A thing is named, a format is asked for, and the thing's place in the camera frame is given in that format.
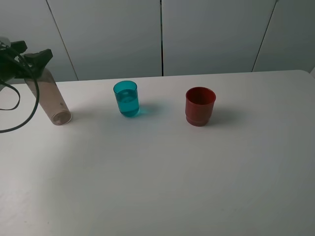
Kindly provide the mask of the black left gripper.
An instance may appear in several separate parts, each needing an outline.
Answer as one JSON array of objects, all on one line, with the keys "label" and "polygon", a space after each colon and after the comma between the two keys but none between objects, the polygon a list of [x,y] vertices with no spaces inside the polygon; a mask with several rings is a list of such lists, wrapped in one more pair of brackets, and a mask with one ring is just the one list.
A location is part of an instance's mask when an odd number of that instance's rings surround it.
[{"label": "black left gripper", "polygon": [[23,54],[27,50],[25,41],[11,42],[7,50],[0,51],[0,80],[8,82],[12,79],[35,79],[41,77],[46,65],[53,58],[51,49],[38,53]]}]

